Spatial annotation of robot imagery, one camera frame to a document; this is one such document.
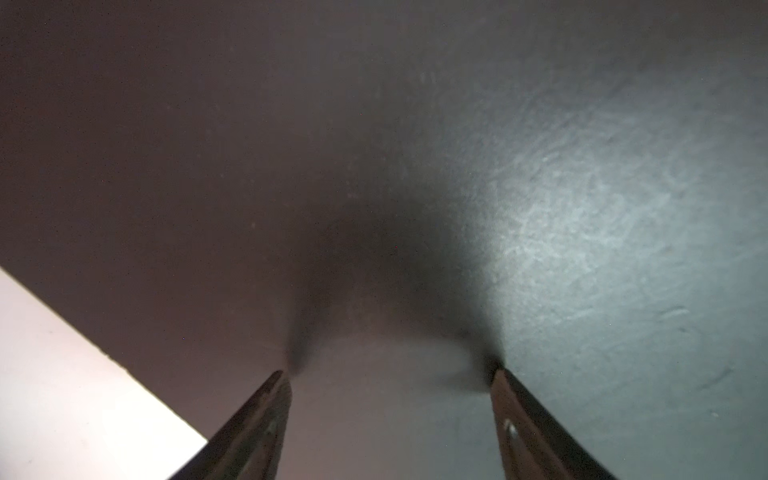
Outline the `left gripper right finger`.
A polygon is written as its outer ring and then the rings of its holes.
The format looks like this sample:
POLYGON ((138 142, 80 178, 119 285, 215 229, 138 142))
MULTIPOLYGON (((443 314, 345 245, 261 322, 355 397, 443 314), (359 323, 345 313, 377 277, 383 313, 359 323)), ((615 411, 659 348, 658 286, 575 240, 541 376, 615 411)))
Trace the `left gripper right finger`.
POLYGON ((508 369, 494 372, 490 397, 507 479, 614 477, 508 369))

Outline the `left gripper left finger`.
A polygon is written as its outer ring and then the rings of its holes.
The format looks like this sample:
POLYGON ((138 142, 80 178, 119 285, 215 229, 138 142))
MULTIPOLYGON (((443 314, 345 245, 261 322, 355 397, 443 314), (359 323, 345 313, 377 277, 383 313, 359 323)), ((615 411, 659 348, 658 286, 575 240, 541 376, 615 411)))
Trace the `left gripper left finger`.
POLYGON ((291 400, 288 375, 274 372, 171 479, 275 479, 291 400))

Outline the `teal file folder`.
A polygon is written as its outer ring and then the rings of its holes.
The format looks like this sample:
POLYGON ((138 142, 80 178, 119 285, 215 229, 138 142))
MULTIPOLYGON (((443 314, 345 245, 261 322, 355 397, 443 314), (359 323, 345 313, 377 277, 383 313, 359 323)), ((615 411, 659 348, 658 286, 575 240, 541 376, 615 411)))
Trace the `teal file folder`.
POLYGON ((5 1, 1 264, 285 479, 767 475, 763 1, 5 1))

